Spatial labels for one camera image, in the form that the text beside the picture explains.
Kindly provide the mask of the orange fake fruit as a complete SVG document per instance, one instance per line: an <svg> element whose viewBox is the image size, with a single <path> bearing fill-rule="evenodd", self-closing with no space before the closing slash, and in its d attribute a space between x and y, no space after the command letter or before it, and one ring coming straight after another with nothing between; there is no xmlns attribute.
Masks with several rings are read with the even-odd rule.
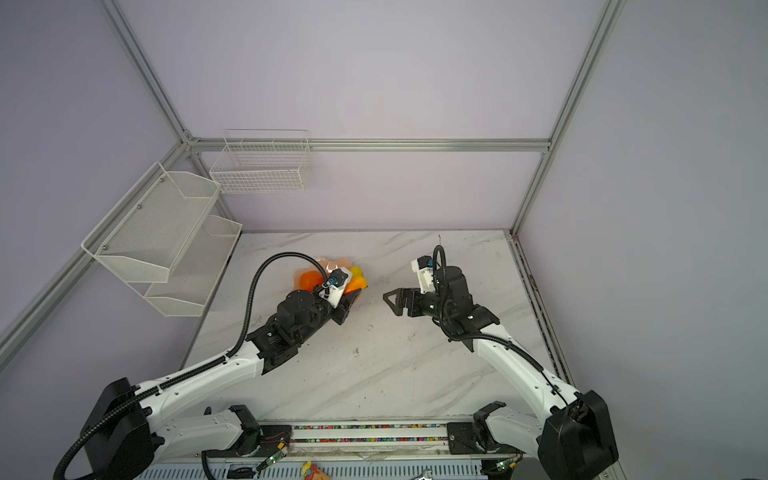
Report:
<svg viewBox="0 0 768 480"><path fill-rule="evenodd" d="M299 276L298 288L300 290L312 292L324 282L325 280L321 272L316 270L305 271Z"/></svg>

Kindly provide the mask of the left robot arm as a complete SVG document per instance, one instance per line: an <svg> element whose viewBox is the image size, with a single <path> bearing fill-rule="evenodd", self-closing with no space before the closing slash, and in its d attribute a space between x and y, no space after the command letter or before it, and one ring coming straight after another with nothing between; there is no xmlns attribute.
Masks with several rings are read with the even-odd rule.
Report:
<svg viewBox="0 0 768 480"><path fill-rule="evenodd" d="M278 368L327 322L342 324L359 290L332 305L317 294L297 290L246 336L232 356L221 354L156 380L134 385L127 378L108 384L81 429L93 479L134 479L151 465L192 453L213 451L237 457L270 454L248 407L232 405L218 413L182 419L188 407L241 382Z"/></svg>

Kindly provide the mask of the red yellow mango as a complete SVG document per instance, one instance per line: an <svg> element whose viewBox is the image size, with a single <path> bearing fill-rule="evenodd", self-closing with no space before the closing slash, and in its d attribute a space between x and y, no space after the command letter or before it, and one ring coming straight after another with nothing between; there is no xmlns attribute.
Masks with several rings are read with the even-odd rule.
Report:
<svg viewBox="0 0 768 480"><path fill-rule="evenodd" d="M353 276L350 282L346 285L344 294L350 294L352 292L363 290L368 287L367 280L361 276Z"/></svg>

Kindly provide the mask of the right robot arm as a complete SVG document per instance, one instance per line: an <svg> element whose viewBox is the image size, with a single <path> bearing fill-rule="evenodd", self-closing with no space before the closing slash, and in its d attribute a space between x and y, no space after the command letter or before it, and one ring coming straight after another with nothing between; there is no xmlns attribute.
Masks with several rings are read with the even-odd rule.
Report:
<svg viewBox="0 0 768 480"><path fill-rule="evenodd" d="M508 445L535 457L551 479L594 479L618 461L610 413L599 394L577 390L538 362L473 300L460 268L427 267L417 276L418 287L384 294L392 312L431 318L449 341L490 364L531 410L520 414L495 403L477 411L477 437L487 449Z"/></svg>

